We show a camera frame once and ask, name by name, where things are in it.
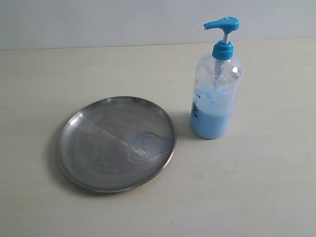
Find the round stainless steel plate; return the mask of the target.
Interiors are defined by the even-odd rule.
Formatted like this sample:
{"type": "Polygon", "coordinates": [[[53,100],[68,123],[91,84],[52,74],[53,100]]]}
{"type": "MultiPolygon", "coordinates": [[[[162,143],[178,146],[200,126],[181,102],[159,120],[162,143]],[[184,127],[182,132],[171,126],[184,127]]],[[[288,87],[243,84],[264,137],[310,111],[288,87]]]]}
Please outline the round stainless steel plate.
{"type": "Polygon", "coordinates": [[[139,97],[116,96],[80,109],[65,124],[57,142],[64,174],[79,187],[98,193],[131,190],[156,177],[170,162],[176,131],[169,114],[139,97]],[[137,133],[168,135],[173,144],[144,163],[127,159],[127,145],[137,133]]]}

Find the blue pump soap bottle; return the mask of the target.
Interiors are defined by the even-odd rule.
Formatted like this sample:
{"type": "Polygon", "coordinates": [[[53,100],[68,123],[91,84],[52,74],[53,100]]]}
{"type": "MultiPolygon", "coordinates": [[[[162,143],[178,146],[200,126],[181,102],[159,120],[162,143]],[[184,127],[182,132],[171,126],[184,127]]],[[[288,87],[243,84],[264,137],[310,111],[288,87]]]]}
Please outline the blue pump soap bottle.
{"type": "Polygon", "coordinates": [[[230,33],[239,29],[239,20],[224,17],[205,23],[204,29],[221,29],[224,34],[197,64],[190,126],[198,136],[216,139],[228,129],[242,79],[242,63],[229,40],[230,33]]]}

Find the blue soap blob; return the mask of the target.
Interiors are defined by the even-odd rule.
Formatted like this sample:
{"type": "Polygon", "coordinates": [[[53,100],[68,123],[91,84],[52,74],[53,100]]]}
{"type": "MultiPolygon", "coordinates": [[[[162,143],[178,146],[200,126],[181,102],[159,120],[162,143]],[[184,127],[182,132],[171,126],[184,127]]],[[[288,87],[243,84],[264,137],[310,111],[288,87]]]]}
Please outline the blue soap blob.
{"type": "Polygon", "coordinates": [[[127,145],[127,159],[132,163],[144,163],[165,153],[173,144],[168,135],[143,131],[134,135],[127,145]]]}

